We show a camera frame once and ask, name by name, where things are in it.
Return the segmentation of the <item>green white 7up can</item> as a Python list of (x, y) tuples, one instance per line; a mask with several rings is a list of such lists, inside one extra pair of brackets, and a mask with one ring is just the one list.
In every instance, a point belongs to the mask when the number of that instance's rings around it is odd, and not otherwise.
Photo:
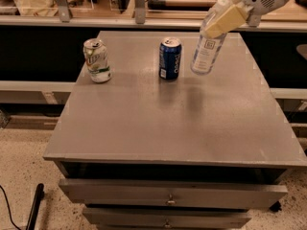
[(88, 39), (83, 44), (83, 54), (89, 76), (94, 82), (102, 83), (111, 79), (107, 48), (101, 39)]

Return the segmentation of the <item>blue pepsi can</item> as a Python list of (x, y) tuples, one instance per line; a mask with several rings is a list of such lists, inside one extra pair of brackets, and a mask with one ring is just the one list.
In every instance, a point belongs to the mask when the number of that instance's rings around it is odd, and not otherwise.
[(159, 76), (167, 81), (179, 75), (181, 42), (176, 37), (165, 37), (159, 46)]

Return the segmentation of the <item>clear plastic water bottle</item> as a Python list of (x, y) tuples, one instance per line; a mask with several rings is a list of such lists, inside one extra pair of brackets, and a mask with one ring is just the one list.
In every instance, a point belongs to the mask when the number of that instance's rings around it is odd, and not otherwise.
[(211, 34), (207, 29), (213, 24), (214, 20), (220, 17), (230, 6), (228, 0), (218, 0), (208, 11), (203, 19), (200, 28), (200, 37), (190, 64), (191, 70), (198, 75), (207, 75), (211, 72), (218, 53), (224, 43), (226, 33), (217, 31)]

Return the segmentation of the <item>grey drawer cabinet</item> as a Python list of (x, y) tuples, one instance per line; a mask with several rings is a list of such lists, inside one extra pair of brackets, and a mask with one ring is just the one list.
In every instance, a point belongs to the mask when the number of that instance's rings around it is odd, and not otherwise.
[[(306, 156), (243, 39), (230, 34), (213, 71), (189, 66), (197, 35), (183, 33), (180, 73), (158, 75), (160, 32), (102, 32), (112, 78), (81, 72), (45, 158), (62, 179), (280, 185)], [(85, 208), (246, 213), (252, 209), (84, 204)]]

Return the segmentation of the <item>grey drawer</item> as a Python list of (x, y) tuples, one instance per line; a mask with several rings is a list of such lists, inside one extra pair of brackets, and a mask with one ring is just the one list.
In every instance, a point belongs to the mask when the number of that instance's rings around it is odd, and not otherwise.
[(62, 179), (59, 186), (76, 203), (216, 209), (269, 208), (287, 193), (282, 185), (154, 180)]
[(246, 213), (181, 211), (160, 209), (85, 208), (91, 224), (136, 229), (231, 229), (250, 221)]

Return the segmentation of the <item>black pole on floor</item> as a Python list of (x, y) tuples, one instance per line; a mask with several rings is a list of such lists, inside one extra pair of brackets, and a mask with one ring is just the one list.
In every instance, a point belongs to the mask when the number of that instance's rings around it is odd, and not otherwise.
[(39, 183), (35, 189), (35, 196), (34, 196), (32, 208), (30, 211), (30, 215), (28, 218), (26, 230), (35, 230), (35, 223), (36, 223), (36, 219), (38, 216), (40, 203), (43, 198), (44, 198), (44, 184)]

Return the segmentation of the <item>metal window rail frame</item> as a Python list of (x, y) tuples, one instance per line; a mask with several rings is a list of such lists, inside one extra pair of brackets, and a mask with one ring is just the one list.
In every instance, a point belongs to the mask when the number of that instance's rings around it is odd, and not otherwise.
[[(0, 23), (22, 26), (90, 28), (195, 28), (207, 16), (205, 11), (154, 10), (147, 0), (129, 0), (125, 10), (119, 0), (88, 1), (71, 7), (73, 0), (1, 0)], [(184, 7), (189, 2), (208, 6), (217, 0), (172, 0)]]

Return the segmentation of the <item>upper grey drawer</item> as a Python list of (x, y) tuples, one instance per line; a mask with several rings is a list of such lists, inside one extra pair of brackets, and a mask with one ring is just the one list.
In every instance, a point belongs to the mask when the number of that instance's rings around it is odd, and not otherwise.
[(287, 193), (282, 185), (154, 180), (62, 179), (59, 186), (76, 203), (216, 209), (269, 208)]

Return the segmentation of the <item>lower grey drawer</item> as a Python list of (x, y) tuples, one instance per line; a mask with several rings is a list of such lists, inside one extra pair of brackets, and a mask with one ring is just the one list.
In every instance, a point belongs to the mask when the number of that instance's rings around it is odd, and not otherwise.
[(160, 209), (85, 208), (91, 224), (136, 229), (231, 229), (250, 221), (246, 213), (181, 211)]

